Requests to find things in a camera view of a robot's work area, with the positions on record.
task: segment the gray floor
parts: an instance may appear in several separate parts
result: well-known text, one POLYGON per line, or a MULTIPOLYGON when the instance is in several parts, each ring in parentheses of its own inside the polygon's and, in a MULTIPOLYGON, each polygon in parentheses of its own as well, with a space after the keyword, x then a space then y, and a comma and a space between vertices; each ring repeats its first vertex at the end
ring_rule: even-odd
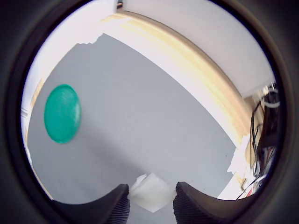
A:
MULTIPOLYGON (((107 35, 76 45, 53 70, 32 112, 28 147, 40 180, 64 203, 98 199, 150 172, 217 197, 232 177, 226 170, 235 150, 179 83, 107 35), (71 85, 82 105, 78 134, 63 145, 43 123, 47 97, 60 84, 71 85)), ((172 205, 152 214, 132 204, 128 223, 175 223, 172 205)))

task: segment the black cable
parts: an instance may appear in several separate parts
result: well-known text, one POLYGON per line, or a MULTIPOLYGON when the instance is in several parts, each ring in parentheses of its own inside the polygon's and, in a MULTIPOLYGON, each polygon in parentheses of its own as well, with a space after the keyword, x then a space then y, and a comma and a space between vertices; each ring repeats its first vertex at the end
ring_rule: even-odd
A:
POLYGON ((257 127, 256 127, 256 134, 255 134, 255 138, 256 138, 256 136, 257 136, 257 132, 258 132, 258 129, 259 129, 259 127, 260 127, 260 126, 263 126, 263 124, 259 123, 259 124, 257 125, 257 127))
POLYGON ((254 132, 254 115, 258 109, 258 107, 261 105, 261 101, 258 102, 258 104, 256 105, 255 109, 252 112, 251 115, 251 131, 250 131, 250 138, 251 136, 253 137, 253 149, 254 149, 254 153, 255 153, 255 157, 256 157, 256 169, 254 171, 254 176, 257 177, 258 173, 257 173, 257 162, 258 162, 258 157, 257 157, 257 146, 256 146, 256 139, 255 139, 255 132, 254 132))
POLYGON ((263 171, 260 172, 260 174, 254 179, 254 181, 253 181, 250 185, 248 185, 248 187, 247 187, 247 188, 246 188, 246 189, 245 189, 245 190, 244 190, 244 191, 237 197, 236 200, 238 200, 238 199, 239 199, 239 198, 246 192, 246 190, 247 190, 252 184, 254 184, 258 178, 261 177, 262 173, 266 170, 266 167, 267 167, 269 161, 271 160, 271 158, 272 158, 272 157, 274 156, 274 154, 275 154, 275 153, 273 153, 274 150, 275 150, 275 148, 272 149, 272 152, 271 152, 271 154, 270 154, 270 156, 269 156, 269 158, 268 158, 268 160, 267 160, 267 162, 266 162, 266 165, 265 165, 263 171))

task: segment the green disc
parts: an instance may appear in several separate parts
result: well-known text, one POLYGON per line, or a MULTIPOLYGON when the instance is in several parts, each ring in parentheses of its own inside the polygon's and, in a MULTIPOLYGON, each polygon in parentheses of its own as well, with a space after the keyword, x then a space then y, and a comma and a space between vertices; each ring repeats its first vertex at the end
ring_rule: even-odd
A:
POLYGON ((81 120, 81 105, 69 85, 57 86, 49 95, 44 113, 45 127, 57 143, 70 141, 77 133, 81 120))

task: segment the white wall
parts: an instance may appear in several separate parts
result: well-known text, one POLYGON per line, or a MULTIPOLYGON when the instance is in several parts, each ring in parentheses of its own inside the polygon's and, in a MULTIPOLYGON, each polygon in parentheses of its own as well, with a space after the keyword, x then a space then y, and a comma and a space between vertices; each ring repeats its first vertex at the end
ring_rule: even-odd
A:
POLYGON ((125 0, 124 9, 188 38, 218 64, 243 98, 274 80, 270 64, 251 33, 210 1, 125 0))

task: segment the white paper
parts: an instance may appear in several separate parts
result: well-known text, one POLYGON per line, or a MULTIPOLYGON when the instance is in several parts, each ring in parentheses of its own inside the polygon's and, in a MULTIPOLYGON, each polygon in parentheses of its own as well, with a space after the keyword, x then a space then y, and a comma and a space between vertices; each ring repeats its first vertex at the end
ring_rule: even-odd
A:
POLYGON ((150 212, 156 212, 170 202, 177 195, 164 180, 154 173, 146 174, 137 178, 130 188, 128 199, 150 212))
POLYGON ((246 170, 250 170, 250 165, 245 160, 245 150, 249 140, 250 134, 243 136, 240 146, 235 149, 233 159, 227 172, 232 172, 233 174, 237 172, 239 175, 245 175, 246 170))

